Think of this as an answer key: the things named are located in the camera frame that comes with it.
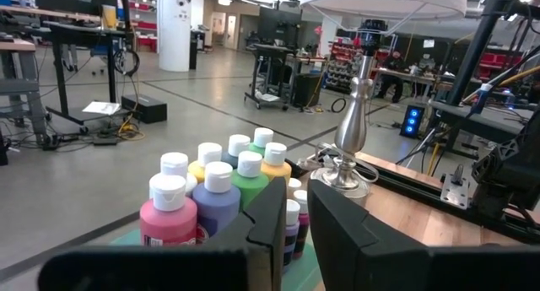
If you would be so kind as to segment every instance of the lamp shade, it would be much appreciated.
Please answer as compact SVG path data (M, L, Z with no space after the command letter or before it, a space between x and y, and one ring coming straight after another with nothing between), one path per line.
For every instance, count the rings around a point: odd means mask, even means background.
M336 15L410 20L459 19L467 10L467 0L301 0L300 5Z

